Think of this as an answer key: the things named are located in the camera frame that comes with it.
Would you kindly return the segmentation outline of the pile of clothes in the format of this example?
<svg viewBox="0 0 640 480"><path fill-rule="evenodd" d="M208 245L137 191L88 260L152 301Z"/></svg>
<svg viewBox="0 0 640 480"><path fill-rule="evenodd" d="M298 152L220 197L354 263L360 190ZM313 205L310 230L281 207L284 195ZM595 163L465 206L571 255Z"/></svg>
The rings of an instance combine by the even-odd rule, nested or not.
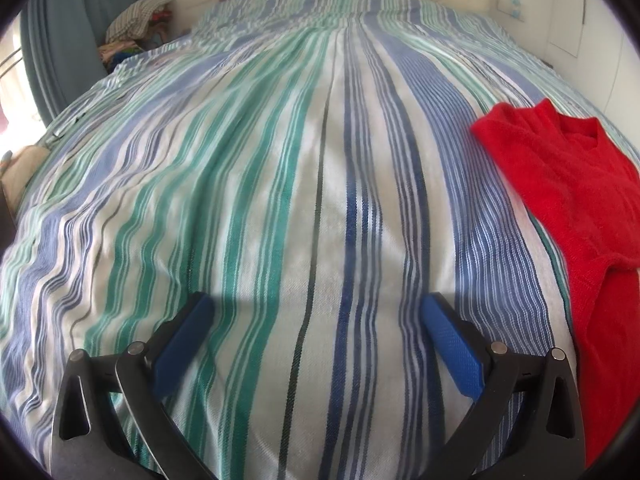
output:
<svg viewBox="0 0 640 480"><path fill-rule="evenodd" d="M173 6L174 0L137 0L111 22L99 47L107 73L113 73L127 58L149 50L154 37L160 38L160 44L167 41Z"/></svg>

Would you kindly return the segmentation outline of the red knit sweater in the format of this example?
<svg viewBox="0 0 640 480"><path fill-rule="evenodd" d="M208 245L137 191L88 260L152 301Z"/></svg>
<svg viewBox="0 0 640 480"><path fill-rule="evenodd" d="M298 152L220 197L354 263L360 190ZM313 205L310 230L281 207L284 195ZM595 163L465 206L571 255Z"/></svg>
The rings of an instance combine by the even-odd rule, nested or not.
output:
<svg viewBox="0 0 640 480"><path fill-rule="evenodd" d="M471 131L561 249L586 461L639 400L639 173L598 118L494 106Z"/></svg>

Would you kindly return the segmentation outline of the wall socket with blue plugs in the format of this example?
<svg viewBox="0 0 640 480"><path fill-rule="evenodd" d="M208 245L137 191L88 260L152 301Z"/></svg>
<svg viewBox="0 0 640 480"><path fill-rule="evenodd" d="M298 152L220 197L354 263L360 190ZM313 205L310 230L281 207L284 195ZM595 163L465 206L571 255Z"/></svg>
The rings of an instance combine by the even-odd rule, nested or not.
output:
<svg viewBox="0 0 640 480"><path fill-rule="evenodd" d="M509 18L522 23L525 22L521 0L496 0L496 10Z"/></svg>

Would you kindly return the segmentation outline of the teal curtain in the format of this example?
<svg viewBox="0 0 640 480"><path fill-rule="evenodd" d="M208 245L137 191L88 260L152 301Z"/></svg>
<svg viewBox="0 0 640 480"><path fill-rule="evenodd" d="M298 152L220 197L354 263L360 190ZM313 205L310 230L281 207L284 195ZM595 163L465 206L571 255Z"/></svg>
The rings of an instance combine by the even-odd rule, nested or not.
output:
<svg viewBox="0 0 640 480"><path fill-rule="evenodd" d="M106 76L99 55L111 22L138 0L28 0L20 14L23 60L45 125Z"/></svg>

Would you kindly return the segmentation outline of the striped blue green bedspread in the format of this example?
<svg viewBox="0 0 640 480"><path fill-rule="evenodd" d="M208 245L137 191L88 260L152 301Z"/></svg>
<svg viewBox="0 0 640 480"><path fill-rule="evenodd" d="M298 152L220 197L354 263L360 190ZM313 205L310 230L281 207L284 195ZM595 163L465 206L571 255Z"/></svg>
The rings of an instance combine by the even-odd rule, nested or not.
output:
<svg viewBox="0 0 640 480"><path fill-rule="evenodd" d="M1 263L1 411L51 460L70 352L192 292L213 329L168 413L221 479L412 479L469 403L436 290L574 356L559 247L472 136L500 102L599 111L495 21L430 0L227 0L50 125Z"/></svg>

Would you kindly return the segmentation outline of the white wardrobe doors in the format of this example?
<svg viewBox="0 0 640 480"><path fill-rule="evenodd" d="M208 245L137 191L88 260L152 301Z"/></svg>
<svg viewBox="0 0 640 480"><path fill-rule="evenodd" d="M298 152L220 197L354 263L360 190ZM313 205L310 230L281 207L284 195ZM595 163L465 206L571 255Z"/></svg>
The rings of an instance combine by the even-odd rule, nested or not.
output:
<svg viewBox="0 0 640 480"><path fill-rule="evenodd" d="M639 139L639 55L604 0L552 0L546 60L629 139Z"/></svg>

